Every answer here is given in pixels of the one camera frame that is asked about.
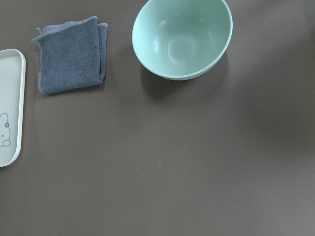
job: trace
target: tray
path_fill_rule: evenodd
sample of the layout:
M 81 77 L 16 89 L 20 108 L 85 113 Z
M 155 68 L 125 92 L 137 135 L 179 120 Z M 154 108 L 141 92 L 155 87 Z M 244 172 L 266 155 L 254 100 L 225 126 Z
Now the tray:
M 16 49 L 0 51 L 0 167 L 21 150 L 26 62 Z

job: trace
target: green bowl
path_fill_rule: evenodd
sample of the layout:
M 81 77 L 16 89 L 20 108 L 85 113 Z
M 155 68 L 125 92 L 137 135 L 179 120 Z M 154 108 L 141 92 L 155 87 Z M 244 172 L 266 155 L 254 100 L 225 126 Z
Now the green bowl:
M 151 72 L 187 80 L 218 62 L 232 28 L 224 0 L 149 0 L 134 22 L 132 44 L 139 61 Z

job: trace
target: cartoon bunny drawing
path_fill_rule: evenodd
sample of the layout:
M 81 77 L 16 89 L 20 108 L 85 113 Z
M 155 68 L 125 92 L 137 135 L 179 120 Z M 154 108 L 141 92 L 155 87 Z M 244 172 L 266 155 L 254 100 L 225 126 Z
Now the cartoon bunny drawing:
M 0 148 L 11 145 L 10 136 L 9 116 L 7 113 L 2 113 L 0 115 Z

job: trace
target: table surface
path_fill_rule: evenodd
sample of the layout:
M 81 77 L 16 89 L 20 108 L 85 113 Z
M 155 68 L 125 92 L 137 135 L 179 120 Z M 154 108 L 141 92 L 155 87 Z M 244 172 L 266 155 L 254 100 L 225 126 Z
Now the table surface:
M 26 58 L 22 150 L 0 168 L 4 236 L 314 236 L 315 1 L 228 0 L 222 59 L 183 82 L 137 60 L 145 0 L 1 0 Z M 100 86 L 42 95 L 37 27 L 109 25 Z

